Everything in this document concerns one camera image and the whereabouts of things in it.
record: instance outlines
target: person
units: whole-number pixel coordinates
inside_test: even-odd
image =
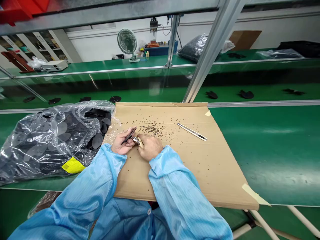
[[[135,144],[132,139],[121,144],[131,130],[118,134],[112,145],[102,145],[51,207],[22,223],[9,239],[88,239],[96,220],[90,239],[233,239],[194,175],[158,138],[137,135],[159,207],[152,210],[147,201],[113,197],[125,154]]]

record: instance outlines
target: cable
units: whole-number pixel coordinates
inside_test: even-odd
[[[180,40],[179,33],[178,33],[178,28],[180,26],[180,20],[181,20],[181,16],[179,16],[179,22],[178,22],[178,27],[177,27],[177,35],[178,35],[178,38],[179,38],[180,47],[182,48],[181,40]]]
[[[168,34],[165,34],[164,33],[164,26],[162,25],[162,24],[158,24],[158,26],[160,26],[161,28],[162,28],[162,32],[163,32],[163,35],[165,35],[165,36],[168,36],[170,33],[171,33],[171,29],[172,29],[172,18],[170,18],[171,19],[171,28],[170,28],[170,31],[168,32]]]
[[[179,33],[178,33],[178,31],[177,31],[177,35],[178,35],[178,38],[179,38],[180,47],[182,48],[182,44],[181,44],[181,40],[180,40],[180,37],[179,37]]]

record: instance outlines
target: orange object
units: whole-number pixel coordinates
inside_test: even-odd
[[[49,0],[2,0],[0,11],[0,24],[26,21],[33,18],[33,14],[47,11]]]
[[[1,52],[9,62],[12,62],[17,68],[21,70],[20,73],[34,72],[33,68],[30,67],[23,58],[17,55],[14,51],[9,50],[8,52]]]
[[[159,47],[159,44],[156,42],[156,40],[153,40],[153,41],[149,42],[147,46],[148,46],[148,48]]]

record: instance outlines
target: electric fan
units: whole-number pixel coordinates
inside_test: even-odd
[[[137,55],[134,54],[134,51],[137,48],[137,39],[132,31],[126,28],[121,29],[118,32],[117,40],[122,52],[125,54],[132,54],[129,62],[140,62],[140,59],[137,59]]]

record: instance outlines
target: cardboard sheet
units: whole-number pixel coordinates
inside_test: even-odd
[[[217,123],[207,112],[207,103],[117,102],[115,117],[122,124],[118,131],[137,126],[137,133],[155,135],[163,146],[170,145],[195,175],[213,206],[257,210],[258,202],[242,189],[248,183]],[[177,123],[208,140],[202,141]],[[140,157],[138,146],[134,146],[118,176],[115,197],[155,201],[149,170],[150,165]]]

